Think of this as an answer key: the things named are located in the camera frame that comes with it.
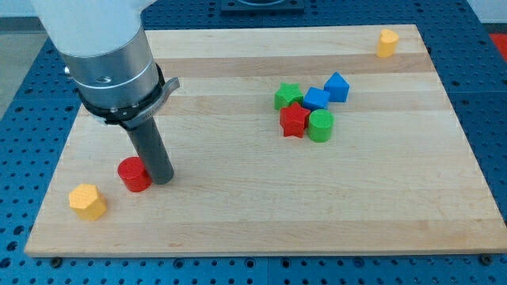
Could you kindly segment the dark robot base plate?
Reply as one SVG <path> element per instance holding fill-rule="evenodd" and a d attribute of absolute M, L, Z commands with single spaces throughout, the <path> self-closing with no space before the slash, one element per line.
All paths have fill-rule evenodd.
<path fill-rule="evenodd" d="M 220 0 L 221 14 L 303 12 L 305 0 Z"/>

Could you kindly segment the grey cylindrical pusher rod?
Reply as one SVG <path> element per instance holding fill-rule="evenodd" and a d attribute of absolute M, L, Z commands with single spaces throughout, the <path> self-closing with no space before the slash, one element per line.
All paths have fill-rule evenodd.
<path fill-rule="evenodd" d="M 154 184 L 166 184 L 173 179 L 174 170 L 162 137 L 153 118 L 126 132 Z"/>

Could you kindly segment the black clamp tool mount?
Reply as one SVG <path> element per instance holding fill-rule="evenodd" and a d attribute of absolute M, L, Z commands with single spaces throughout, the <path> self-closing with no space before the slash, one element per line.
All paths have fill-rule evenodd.
<path fill-rule="evenodd" d="M 149 93 L 143 94 L 137 79 L 112 88 L 79 88 L 79 97 L 86 109 L 102 118 L 106 124 L 120 125 L 127 130 L 135 129 L 150 120 L 167 102 L 170 94 L 180 87 L 178 78 L 167 82 L 157 64 L 158 82 Z"/>

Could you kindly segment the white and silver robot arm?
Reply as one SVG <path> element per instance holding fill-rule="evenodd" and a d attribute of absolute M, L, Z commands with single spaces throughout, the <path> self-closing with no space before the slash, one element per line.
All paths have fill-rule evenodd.
<path fill-rule="evenodd" d="M 127 133 L 155 184 L 174 176 L 155 113 L 179 88 L 165 80 L 143 28 L 151 0 L 32 0 L 85 108 Z"/>

